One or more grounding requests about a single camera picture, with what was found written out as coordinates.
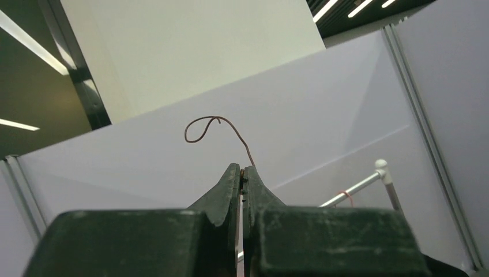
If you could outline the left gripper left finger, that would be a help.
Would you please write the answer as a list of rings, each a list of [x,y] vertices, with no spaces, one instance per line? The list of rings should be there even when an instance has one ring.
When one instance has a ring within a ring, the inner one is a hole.
[[[235,276],[241,174],[230,164],[185,209],[79,210],[58,215],[25,276]]]

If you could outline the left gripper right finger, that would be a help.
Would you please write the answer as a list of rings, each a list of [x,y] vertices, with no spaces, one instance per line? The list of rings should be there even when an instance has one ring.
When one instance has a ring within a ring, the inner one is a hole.
[[[284,204],[243,170],[245,276],[430,276],[397,211]]]

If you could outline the white clothes rack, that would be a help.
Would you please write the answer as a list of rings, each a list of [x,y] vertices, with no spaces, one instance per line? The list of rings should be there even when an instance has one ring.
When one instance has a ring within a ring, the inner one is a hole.
[[[273,179],[263,169],[258,176],[279,200],[299,207],[351,207],[348,199],[337,195],[347,191],[354,207],[382,207],[402,212],[390,166],[384,159],[369,165],[335,161],[283,180]]]

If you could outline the pink clothes hanger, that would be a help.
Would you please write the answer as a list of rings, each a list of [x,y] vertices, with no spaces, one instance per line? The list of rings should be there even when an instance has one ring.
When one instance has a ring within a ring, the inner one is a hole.
[[[351,195],[350,195],[350,194],[349,194],[347,191],[345,191],[345,190],[339,191],[337,195],[338,195],[338,196],[339,196],[339,195],[344,196],[344,197],[345,197],[345,199],[348,199],[348,200],[349,200],[349,202],[350,202],[350,206],[351,206],[351,207],[354,207],[353,198],[352,198],[352,196],[351,196]]]

